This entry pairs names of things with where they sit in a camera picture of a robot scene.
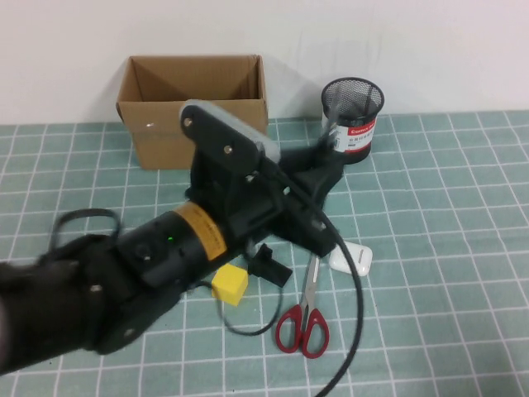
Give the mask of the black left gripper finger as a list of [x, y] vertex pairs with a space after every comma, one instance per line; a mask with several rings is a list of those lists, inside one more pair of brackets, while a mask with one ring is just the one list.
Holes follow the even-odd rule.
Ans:
[[326, 256], [336, 246], [336, 237], [308, 208], [289, 208], [276, 220], [276, 236], [301, 248]]
[[324, 146], [284, 151], [284, 172], [308, 194], [328, 194], [343, 172], [341, 156]]

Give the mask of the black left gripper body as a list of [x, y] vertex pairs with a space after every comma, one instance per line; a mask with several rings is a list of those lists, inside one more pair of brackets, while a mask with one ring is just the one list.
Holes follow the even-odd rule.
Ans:
[[277, 179], [258, 174], [248, 180], [201, 151], [194, 154], [190, 182], [186, 197], [212, 216], [233, 248], [276, 236], [276, 220], [289, 208], [312, 211], [298, 194], [286, 194]]

